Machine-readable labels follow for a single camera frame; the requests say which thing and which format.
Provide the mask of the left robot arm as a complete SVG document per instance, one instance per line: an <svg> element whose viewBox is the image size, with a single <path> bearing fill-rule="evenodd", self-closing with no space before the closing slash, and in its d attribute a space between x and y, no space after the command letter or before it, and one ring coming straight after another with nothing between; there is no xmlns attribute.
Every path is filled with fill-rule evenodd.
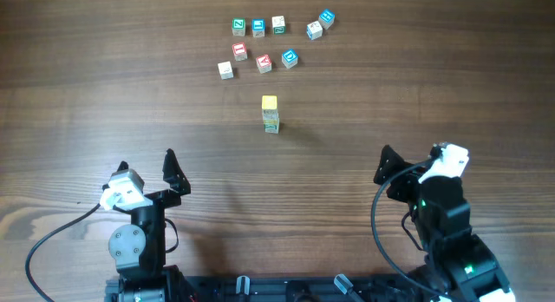
<svg viewBox="0 0 555 302"><path fill-rule="evenodd" d="M123 161L103 187L101 206L130 216L108 241L118 279L109 280L105 300L196 301L198 294L177 266L166 264L166 255L177 246L166 247L165 231L174 223L165 211L181 204L181 197L191 193L191 185L172 149L166 151L163 181L168 189L146 194L144 180Z"/></svg>

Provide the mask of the yellow top block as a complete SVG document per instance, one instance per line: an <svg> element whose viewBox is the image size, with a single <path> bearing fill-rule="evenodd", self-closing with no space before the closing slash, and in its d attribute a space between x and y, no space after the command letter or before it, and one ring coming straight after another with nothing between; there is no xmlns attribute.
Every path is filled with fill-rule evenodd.
<svg viewBox="0 0 555 302"><path fill-rule="evenodd" d="M264 112L278 111L278 98L275 95L262 96L262 110Z"/></svg>

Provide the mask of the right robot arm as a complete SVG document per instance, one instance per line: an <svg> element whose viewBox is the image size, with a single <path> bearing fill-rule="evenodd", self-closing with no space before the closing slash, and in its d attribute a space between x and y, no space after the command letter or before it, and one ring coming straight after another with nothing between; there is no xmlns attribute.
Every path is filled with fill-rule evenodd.
<svg viewBox="0 0 555 302"><path fill-rule="evenodd" d="M471 207L461 176L469 162L467 149L452 143L433 145L427 159L405 161L392 147L381 152L374 183L377 197L404 203L417 234L410 239L425 253L425 263L395 274L369 290L392 301L514 301L515 294L500 263L473 232Z"/></svg>

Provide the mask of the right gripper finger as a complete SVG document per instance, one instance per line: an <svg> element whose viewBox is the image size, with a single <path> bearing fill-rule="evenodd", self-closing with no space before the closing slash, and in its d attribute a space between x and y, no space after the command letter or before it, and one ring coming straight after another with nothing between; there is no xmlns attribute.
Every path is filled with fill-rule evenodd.
<svg viewBox="0 0 555 302"><path fill-rule="evenodd" d="M447 144L445 142L434 143L430 150L428 158L435 160L442 157L442 153L446 147Z"/></svg>
<svg viewBox="0 0 555 302"><path fill-rule="evenodd" d="M405 161L392 147L385 145L382 148L381 158L374 176L376 185L383 185L391 176L410 167L411 163Z"/></svg>

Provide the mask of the yellow sided picture block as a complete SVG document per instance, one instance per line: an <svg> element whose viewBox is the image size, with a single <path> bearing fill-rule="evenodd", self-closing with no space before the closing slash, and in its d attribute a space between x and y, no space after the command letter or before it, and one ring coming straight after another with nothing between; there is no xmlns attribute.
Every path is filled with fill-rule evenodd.
<svg viewBox="0 0 555 302"><path fill-rule="evenodd" d="M263 119L264 125L278 125L279 119Z"/></svg>

